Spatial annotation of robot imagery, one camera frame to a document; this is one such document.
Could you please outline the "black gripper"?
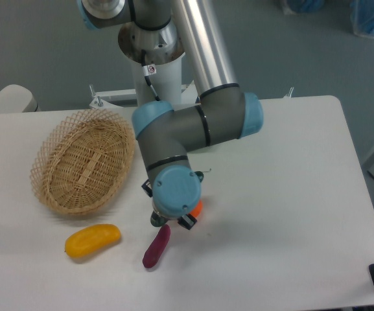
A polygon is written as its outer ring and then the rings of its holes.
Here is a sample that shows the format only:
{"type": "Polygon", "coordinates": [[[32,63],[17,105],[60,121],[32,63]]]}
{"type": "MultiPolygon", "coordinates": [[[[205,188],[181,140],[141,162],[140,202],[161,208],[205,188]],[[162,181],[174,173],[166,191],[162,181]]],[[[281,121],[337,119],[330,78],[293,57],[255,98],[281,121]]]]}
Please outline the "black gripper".
{"type": "MultiPolygon", "coordinates": [[[[141,188],[144,190],[148,197],[153,197],[152,186],[148,179],[141,185],[141,188]]],[[[153,211],[150,216],[151,224],[165,224],[169,220],[176,220],[180,226],[184,227],[187,230],[191,230],[196,224],[196,218],[191,214],[183,214],[177,218],[173,216],[167,216],[166,214],[158,210],[154,200],[152,200],[152,208],[153,211]]]]}

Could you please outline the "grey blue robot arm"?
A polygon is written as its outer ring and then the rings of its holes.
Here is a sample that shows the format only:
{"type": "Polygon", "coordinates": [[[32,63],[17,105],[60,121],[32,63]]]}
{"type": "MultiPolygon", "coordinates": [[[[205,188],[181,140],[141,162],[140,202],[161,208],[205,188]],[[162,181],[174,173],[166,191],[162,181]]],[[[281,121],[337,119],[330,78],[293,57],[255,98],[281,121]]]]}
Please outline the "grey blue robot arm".
{"type": "Polygon", "coordinates": [[[240,90],[211,1],[79,1],[89,29],[120,26],[119,48],[135,63],[138,107],[132,115],[152,198],[151,224],[170,220],[190,229],[202,178],[188,153],[257,133],[263,109],[240,90]],[[181,85],[164,68],[187,56],[198,103],[174,109],[181,85]]]}

